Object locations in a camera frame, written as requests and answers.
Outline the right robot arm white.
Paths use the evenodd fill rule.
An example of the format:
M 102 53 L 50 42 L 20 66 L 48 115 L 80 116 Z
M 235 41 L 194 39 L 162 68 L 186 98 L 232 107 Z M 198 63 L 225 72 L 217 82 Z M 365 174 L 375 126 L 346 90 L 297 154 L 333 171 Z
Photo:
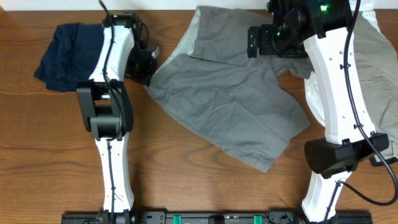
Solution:
M 309 58 L 318 82 L 325 135 L 307 141 L 312 175 L 299 212 L 268 214 L 270 223 L 371 223 L 368 212 L 338 213 L 339 194 L 358 164 L 389 147 L 363 100 L 353 51 L 358 10 L 348 1 L 270 1 L 271 24 L 248 30 L 247 55 Z

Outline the grey shorts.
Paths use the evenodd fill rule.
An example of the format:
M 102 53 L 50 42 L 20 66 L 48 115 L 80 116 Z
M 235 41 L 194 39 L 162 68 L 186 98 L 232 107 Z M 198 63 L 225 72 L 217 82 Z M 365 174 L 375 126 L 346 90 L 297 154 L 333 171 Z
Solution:
M 310 124 L 277 80 L 285 71 L 308 78 L 309 59 L 247 56 L 248 29 L 269 23 L 243 9 L 198 6 L 147 89 L 173 119 L 263 172 Z

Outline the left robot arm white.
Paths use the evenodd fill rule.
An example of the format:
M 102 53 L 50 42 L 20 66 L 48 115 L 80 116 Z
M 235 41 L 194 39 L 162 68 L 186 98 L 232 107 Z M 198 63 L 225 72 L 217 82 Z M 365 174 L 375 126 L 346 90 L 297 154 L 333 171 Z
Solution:
M 129 180 L 127 145 L 134 124 L 125 77 L 149 86 L 157 70 L 159 48 L 142 38 L 147 27 L 135 13 L 107 14 L 104 42 L 93 73 L 76 92 L 86 130 L 95 139 L 104 182 L 103 210 L 98 215 L 63 217 L 70 223 L 139 223 Z

